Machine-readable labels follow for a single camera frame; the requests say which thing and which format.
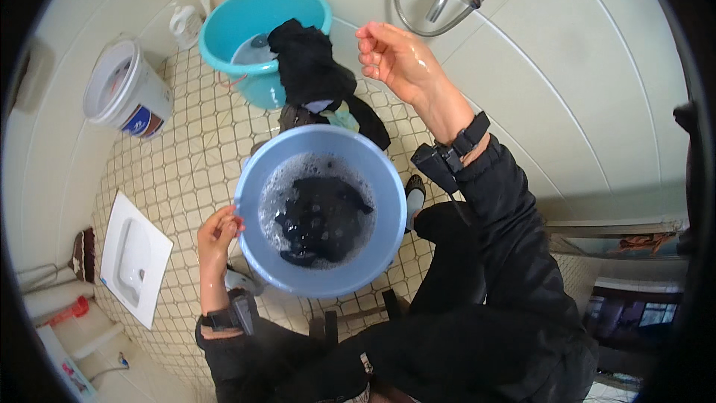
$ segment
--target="leg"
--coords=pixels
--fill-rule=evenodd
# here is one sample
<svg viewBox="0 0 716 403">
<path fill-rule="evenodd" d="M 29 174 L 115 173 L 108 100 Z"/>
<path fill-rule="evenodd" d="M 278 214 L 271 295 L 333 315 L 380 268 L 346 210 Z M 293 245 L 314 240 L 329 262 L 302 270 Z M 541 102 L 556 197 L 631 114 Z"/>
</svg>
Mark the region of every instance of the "leg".
<svg viewBox="0 0 716 403">
<path fill-rule="evenodd" d="M 462 212 L 472 211 L 458 202 Z M 410 305 L 410 313 L 444 313 L 461 306 L 482 303 L 486 285 L 482 258 L 475 252 L 472 234 L 452 202 L 442 202 L 421 211 L 415 231 L 435 243 L 435 252 L 425 280 Z"/>
</svg>

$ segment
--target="light blue basin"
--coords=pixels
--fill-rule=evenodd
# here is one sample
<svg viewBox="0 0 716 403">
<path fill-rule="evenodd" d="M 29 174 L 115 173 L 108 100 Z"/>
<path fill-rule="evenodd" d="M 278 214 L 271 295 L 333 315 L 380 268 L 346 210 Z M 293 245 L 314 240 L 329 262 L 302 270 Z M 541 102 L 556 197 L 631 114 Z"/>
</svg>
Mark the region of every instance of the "light blue basin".
<svg viewBox="0 0 716 403">
<path fill-rule="evenodd" d="M 228 82 L 243 78 L 234 87 L 249 103 L 264 109 L 280 108 L 286 104 L 286 91 L 279 77 L 279 62 L 242 65 L 232 64 L 231 58 L 244 41 L 258 34 L 268 35 L 291 18 L 327 35 L 333 14 L 325 0 L 226 0 L 201 28 L 201 57 L 226 74 Z"/>
<path fill-rule="evenodd" d="M 376 223 L 368 243 L 350 262 L 332 269 L 301 268 L 285 261 L 269 245 L 258 221 L 261 191 L 273 170 L 306 152 L 343 157 L 363 175 L 375 198 Z M 246 162 L 234 203 L 245 221 L 239 244 L 251 267 L 275 287 L 311 298 L 352 293 L 385 271 L 400 247 L 407 213 L 403 184 L 390 159 L 366 137 L 324 124 L 300 126 L 266 142 Z"/>
</svg>

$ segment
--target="black jacket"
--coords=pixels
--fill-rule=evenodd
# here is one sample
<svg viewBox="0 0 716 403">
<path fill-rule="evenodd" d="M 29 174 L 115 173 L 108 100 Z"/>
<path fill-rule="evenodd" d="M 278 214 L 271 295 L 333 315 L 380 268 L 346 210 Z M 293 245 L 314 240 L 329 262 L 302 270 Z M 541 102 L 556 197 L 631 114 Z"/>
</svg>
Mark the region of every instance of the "black jacket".
<svg viewBox="0 0 716 403">
<path fill-rule="evenodd" d="M 472 231 L 466 234 L 472 245 L 465 254 L 481 259 L 487 304 L 374 325 L 327 354 L 306 347 L 308 359 L 300 366 L 282 359 L 284 371 L 273 379 L 257 379 L 264 372 L 254 373 L 254 380 L 263 383 L 263 391 L 254 394 L 259 401 L 353 398 L 371 378 L 360 358 L 363 353 L 376 377 L 422 403 L 577 402 L 586 397 L 596 371 L 597 345 L 564 293 L 524 171 L 492 137 L 487 150 L 457 179 L 479 222 L 465 227 Z M 238 352 L 247 342 L 261 343 L 198 341 L 212 373 L 239 357 L 243 362 L 246 355 Z M 266 360 L 252 369 L 274 361 L 267 360 L 275 357 L 272 352 L 276 348 L 264 345 L 261 356 Z M 215 375 L 214 380 L 220 402 L 251 401 L 237 398 L 238 383 L 246 389 L 247 376 L 217 380 Z"/>
</svg>

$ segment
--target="hand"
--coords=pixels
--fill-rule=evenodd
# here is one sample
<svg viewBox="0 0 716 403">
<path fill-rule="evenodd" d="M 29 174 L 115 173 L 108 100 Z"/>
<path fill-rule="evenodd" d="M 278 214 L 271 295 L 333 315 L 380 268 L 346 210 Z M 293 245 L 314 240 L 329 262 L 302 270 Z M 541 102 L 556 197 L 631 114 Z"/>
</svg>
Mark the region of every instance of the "hand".
<svg viewBox="0 0 716 403">
<path fill-rule="evenodd" d="M 235 205 L 227 205 L 211 215 L 197 232 L 199 275 L 201 280 L 223 280 L 228 260 L 228 245 L 245 230 L 243 218 L 233 214 Z"/>
<path fill-rule="evenodd" d="M 411 104 L 435 139 L 451 143 L 475 114 L 433 52 L 411 32 L 368 22 L 356 31 L 363 75 L 381 80 Z"/>
</svg>

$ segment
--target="turquoise bucket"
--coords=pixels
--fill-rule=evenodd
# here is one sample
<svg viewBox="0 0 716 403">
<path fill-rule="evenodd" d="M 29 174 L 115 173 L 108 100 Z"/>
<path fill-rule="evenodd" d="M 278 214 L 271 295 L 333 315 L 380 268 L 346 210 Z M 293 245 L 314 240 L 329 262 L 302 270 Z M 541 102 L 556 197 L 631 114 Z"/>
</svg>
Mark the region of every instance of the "turquoise bucket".
<svg viewBox="0 0 716 403">
<path fill-rule="evenodd" d="M 204 61 L 229 77 L 249 103 L 264 109 L 286 104 L 286 91 L 279 77 L 279 62 L 232 64 L 241 43 L 265 33 L 291 18 L 324 34 L 331 30 L 333 14 L 325 0 L 226 0 L 208 16 L 199 33 L 199 52 Z"/>
</svg>

